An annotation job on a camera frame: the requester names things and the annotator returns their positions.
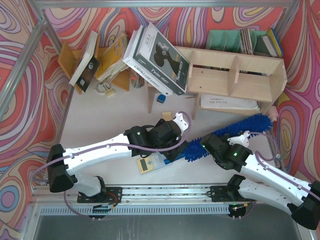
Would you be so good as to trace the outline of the blue microfiber duster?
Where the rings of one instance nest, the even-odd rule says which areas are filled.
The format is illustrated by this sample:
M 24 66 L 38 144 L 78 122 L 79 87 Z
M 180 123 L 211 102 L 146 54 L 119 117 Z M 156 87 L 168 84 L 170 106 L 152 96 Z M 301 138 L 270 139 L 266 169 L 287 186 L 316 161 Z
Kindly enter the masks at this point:
M 273 125 L 273 122 L 267 115 L 259 113 L 217 129 L 213 131 L 212 134 L 226 140 L 227 138 L 237 137 L 245 131 L 264 133 L 269 131 Z M 202 138 L 203 137 L 198 137 L 191 140 L 174 162 L 180 159 L 185 159 L 188 162 L 194 162 L 202 157 L 208 156 L 209 153 L 200 144 Z

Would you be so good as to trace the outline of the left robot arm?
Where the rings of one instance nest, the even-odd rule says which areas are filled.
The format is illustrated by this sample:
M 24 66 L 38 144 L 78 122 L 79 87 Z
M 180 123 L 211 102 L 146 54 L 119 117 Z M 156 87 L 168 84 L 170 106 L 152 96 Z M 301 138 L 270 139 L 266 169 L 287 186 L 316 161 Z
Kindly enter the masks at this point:
M 134 126 L 109 140 L 78 149 L 51 147 L 47 163 L 49 190 L 62 193 L 74 189 L 89 198 L 106 193 L 103 178 L 83 174 L 83 169 L 101 162 L 134 156 L 147 156 L 159 152 L 173 161 L 187 146 L 182 140 L 189 129 L 184 119 L 160 119 L 156 125 Z

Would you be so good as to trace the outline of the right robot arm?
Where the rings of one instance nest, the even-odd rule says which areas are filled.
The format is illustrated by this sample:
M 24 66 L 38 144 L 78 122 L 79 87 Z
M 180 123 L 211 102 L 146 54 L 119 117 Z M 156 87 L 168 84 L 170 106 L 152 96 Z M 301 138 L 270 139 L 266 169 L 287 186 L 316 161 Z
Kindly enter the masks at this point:
M 259 151 L 248 148 L 251 134 L 245 131 L 222 138 L 209 133 L 200 141 L 218 166 L 237 171 L 227 184 L 228 195 L 263 202 L 289 214 L 304 228 L 316 230 L 320 222 L 319 181 L 310 183 L 269 164 Z

